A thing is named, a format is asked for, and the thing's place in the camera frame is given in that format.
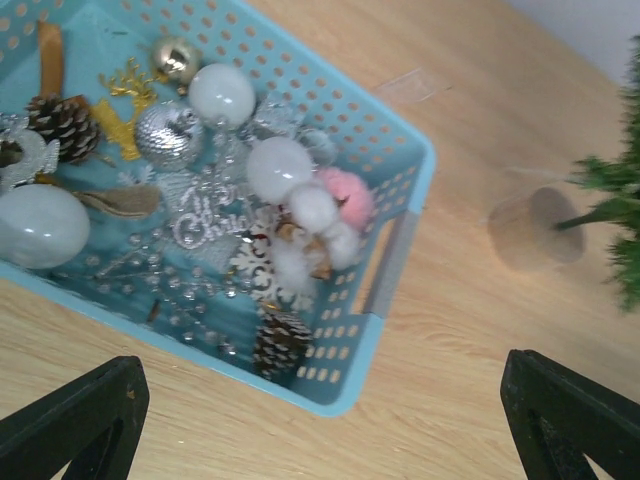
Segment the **clear plastic battery box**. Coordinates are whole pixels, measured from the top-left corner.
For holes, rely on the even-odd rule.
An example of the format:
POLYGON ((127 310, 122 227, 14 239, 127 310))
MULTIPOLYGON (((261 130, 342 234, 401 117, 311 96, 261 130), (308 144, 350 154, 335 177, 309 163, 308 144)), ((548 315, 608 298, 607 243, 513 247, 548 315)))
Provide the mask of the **clear plastic battery box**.
POLYGON ((414 104, 452 88, 449 82, 423 69, 414 69, 377 86, 374 95, 387 104, 414 104))

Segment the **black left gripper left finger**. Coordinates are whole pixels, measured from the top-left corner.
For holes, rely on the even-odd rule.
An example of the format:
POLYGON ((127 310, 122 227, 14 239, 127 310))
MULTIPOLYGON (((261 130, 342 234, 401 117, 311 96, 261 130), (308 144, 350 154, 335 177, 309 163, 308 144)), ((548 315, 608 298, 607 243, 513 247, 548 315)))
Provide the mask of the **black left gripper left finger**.
POLYGON ((127 478, 149 400, 138 357, 107 361, 1 420, 1 477, 127 478))

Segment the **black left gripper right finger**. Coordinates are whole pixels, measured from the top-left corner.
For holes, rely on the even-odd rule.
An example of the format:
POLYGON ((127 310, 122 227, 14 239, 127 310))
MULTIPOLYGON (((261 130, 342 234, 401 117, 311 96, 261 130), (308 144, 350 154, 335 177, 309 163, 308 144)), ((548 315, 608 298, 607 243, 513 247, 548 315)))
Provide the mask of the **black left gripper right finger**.
POLYGON ((639 405, 533 350, 509 352, 500 397, 529 479, 639 477, 639 405))

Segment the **small green christmas tree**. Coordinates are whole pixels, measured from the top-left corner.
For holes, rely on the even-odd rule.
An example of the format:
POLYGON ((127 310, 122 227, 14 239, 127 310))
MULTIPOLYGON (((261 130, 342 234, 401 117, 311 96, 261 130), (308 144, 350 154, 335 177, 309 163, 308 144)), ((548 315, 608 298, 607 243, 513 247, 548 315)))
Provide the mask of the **small green christmas tree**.
POLYGON ((615 224, 623 230, 608 247, 617 284, 619 308, 630 313, 639 308, 639 37, 631 39, 627 83, 621 89, 624 148, 613 160, 590 155, 576 162, 571 182, 583 189, 599 191, 604 198, 589 212, 557 223, 566 231, 594 223, 615 224))

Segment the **silver glitter reindeer ornament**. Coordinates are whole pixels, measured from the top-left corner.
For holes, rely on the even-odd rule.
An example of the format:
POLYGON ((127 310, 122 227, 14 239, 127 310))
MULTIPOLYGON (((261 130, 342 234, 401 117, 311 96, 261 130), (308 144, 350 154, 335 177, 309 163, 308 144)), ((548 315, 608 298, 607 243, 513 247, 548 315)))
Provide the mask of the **silver glitter reindeer ornament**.
POLYGON ((22 184, 33 183, 38 173, 53 173, 57 169, 60 142, 46 141, 29 128, 29 118, 17 114, 1 114, 1 140, 17 144, 22 156, 17 163, 1 168, 1 194, 22 184))

